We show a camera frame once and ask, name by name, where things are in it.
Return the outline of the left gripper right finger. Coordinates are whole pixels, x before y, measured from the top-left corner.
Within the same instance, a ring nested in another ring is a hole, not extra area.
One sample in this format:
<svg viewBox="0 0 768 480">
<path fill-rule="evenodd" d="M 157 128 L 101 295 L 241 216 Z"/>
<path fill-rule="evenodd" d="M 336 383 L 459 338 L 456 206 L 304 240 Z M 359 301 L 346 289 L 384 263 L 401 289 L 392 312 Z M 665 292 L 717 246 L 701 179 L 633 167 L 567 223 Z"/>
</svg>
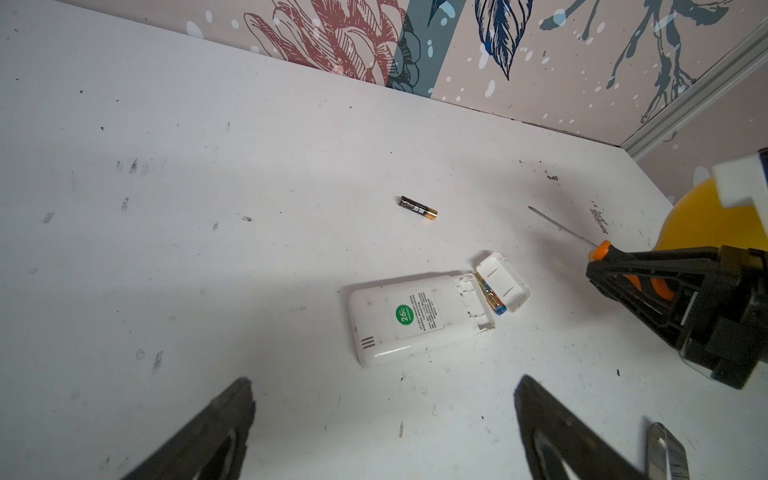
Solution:
<svg viewBox="0 0 768 480">
<path fill-rule="evenodd" d="M 531 376 L 521 378 L 514 402 L 534 479 L 644 477 Z"/>
</svg>

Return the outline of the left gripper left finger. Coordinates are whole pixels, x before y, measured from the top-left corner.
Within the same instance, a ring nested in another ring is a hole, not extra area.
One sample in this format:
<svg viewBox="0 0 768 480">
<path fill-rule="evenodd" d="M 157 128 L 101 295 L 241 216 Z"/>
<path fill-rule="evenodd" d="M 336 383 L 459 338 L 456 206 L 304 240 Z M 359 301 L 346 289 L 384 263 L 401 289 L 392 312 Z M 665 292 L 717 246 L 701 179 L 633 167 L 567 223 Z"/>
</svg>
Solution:
<svg viewBox="0 0 768 480">
<path fill-rule="evenodd" d="M 174 434 L 127 479 L 238 479 L 256 402 L 240 377 Z"/>
</svg>

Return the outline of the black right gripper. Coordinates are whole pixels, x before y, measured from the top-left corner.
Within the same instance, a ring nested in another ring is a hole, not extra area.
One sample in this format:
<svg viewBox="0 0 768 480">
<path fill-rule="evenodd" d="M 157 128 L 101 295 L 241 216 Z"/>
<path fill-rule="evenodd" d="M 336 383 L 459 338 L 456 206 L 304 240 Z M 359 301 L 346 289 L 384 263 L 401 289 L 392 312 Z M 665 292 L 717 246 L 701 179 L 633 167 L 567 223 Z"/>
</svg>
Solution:
<svg viewBox="0 0 768 480">
<path fill-rule="evenodd" d="M 730 246 L 624 252 L 587 277 L 690 365 L 736 390 L 767 356 L 767 253 Z"/>
</svg>

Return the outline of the orange black screwdriver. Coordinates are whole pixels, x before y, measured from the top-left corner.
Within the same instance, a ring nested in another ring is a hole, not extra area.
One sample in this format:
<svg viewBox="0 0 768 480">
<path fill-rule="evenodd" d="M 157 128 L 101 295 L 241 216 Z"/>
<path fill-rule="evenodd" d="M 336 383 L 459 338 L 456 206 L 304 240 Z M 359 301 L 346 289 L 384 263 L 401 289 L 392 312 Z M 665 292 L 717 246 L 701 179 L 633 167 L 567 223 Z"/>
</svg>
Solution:
<svg viewBox="0 0 768 480">
<path fill-rule="evenodd" d="M 567 234 L 569 234 L 569 235 L 571 235 L 571 236 L 573 236 L 573 237 L 575 237 L 575 238 L 577 238 L 579 240 L 582 240 L 583 242 L 586 242 L 588 245 L 593 247 L 593 251 L 589 254 L 589 260 L 590 261 L 604 260 L 607 257 L 607 255 L 609 253 L 609 250 L 611 249 L 611 242 L 610 241 L 604 241 L 600 245 L 597 245 L 596 243 L 592 242 L 591 240 L 588 240 L 586 237 L 581 236 L 580 234 L 574 232 L 573 230 L 565 227 L 564 225 L 560 224 L 559 222 L 557 222 L 557 221 L 553 220 L 552 218 L 548 217 L 547 215 L 543 214 L 542 212 L 540 212 L 539 210 L 535 209 L 534 207 L 529 206 L 528 209 L 531 210 L 532 212 L 536 213 L 537 215 L 539 215 L 540 217 L 542 217 L 543 219 L 545 219 L 546 221 L 548 221 L 549 223 L 551 223 L 552 225 L 554 225 L 555 227 L 560 229 L 561 231 L 566 232 Z M 655 292 L 655 294 L 658 297 L 660 297 L 660 298 L 662 298 L 662 299 L 664 299 L 666 301 L 672 301 L 673 300 L 675 293 L 667 286 L 667 284 L 666 284 L 664 279 L 657 278 L 657 277 L 651 277 L 649 282 L 650 282 L 650 284 L 653 287 L 653 291 Z"/>
</svg>

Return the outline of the gold blue AAA battery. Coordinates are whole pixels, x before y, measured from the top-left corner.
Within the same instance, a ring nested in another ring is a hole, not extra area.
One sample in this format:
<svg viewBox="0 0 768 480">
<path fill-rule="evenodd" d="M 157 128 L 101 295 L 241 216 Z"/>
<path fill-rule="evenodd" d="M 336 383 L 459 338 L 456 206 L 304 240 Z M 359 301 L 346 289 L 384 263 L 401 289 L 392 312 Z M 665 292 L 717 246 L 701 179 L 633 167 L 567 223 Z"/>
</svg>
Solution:
<svg viewBox="0 0 768 480">
<path fill-rule="evenodd" d="M 489 306 L 494 311 L 494 313 L 496 315 L 504 314 L 507 311 L 507 307 L 503 303 L 501 298 L 495 293 L 495 291 L 490 287 L 490 285 L 486 282 L 486 280 L 481 275 L 479 275 L 478 273 L 475 273 L 475 278 L 482 289 L 482 292 L 486 301 L 488 302 Z"/>
</svg>

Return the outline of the white battery cover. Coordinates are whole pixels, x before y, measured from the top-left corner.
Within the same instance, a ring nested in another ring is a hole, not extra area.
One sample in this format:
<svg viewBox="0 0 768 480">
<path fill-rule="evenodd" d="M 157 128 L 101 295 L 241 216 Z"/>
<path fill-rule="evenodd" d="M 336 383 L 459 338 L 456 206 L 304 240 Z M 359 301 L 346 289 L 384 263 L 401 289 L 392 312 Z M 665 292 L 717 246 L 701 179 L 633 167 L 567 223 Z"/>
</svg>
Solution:
<svg viewBox="0 0 768 480">
<path fill-rule="evenodd" d="M 519 310 L 531 296 L 529 286 L 499 252 L 493 252 L 480 261 L 476 272 L 499 297 L 509 313 Z"/>
</svg>

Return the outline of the white remote control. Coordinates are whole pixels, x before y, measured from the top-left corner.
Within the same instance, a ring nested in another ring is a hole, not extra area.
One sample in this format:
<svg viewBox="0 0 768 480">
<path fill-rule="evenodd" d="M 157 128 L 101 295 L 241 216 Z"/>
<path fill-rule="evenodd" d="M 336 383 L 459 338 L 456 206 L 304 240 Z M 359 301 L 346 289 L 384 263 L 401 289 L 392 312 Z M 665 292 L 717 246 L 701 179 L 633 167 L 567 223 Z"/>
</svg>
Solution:
<svg viewBox="0 0 768 480">
<path fill-rule="evenodd" d="M 348 310 L 366 368 L 472 339 L 494 329 L 497 319 L 470 273 L 359 289 Z"/>
</svg>

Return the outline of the black gold AAA battery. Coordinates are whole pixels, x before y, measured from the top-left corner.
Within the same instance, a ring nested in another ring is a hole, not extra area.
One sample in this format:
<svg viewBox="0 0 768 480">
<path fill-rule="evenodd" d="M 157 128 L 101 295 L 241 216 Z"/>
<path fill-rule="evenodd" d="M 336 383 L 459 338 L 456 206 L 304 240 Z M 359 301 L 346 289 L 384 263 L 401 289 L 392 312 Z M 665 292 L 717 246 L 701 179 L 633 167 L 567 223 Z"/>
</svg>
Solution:
<svg viewBox="0 0 768 480">
<path fill-rule="evenodd" d="M 409 199 L 406 196 L 401 196 L 399 199 L 399 205 L 409 211 L 412 211 L 414 213 L 417 213 L 429 220 L 436 220 L 438 216 L 438 212 L 426 205 L 423 205 L 419 202 L 416 202 L 412 199 Z"/>
</svg>

